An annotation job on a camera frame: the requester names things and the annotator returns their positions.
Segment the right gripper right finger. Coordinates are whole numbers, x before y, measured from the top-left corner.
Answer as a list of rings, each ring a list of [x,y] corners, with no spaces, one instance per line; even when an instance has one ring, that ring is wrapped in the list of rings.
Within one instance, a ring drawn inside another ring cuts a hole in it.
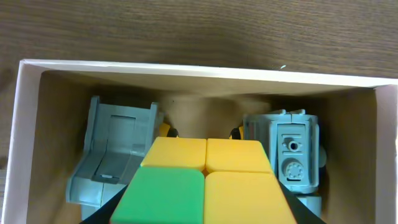
[[[321,218],[311,212],[289,189],[278,182],[298,224],[326,224]]]

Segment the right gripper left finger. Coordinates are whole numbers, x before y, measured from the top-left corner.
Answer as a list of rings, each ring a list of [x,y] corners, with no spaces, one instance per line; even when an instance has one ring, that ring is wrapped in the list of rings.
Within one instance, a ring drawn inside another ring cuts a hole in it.
[[[127,187],[128,185],[120,190],[113,198],[106,202],[94,214],[81,221],[80,224],[110,224],[111,216],[118,206],[118,203],[120,202]]]

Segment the yellow grey tanker truck toy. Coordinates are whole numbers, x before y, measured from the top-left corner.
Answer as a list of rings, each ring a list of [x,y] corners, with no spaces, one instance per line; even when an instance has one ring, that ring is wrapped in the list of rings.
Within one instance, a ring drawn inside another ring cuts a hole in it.
[[[320,146],[317,116],[306,114],[304,109],[246,114],[230,138],[259,141],[281,184],[314,215],[321,216],[322,198],[316,192],[326,152]]]

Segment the yellow grey dump truck toy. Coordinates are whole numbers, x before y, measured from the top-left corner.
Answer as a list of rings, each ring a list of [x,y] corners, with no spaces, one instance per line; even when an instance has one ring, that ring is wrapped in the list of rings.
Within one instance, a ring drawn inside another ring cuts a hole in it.
[[[164,114],[149,108],[109,105],[91,98],[83,155],[67,182],[66,201],[86,220],[130,183],[156,137]]]

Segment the two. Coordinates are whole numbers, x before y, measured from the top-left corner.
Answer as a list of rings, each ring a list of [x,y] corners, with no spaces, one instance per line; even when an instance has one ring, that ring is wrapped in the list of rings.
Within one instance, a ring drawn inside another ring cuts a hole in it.
[[[294,223],[258,141],[157,138],[111,223]]]

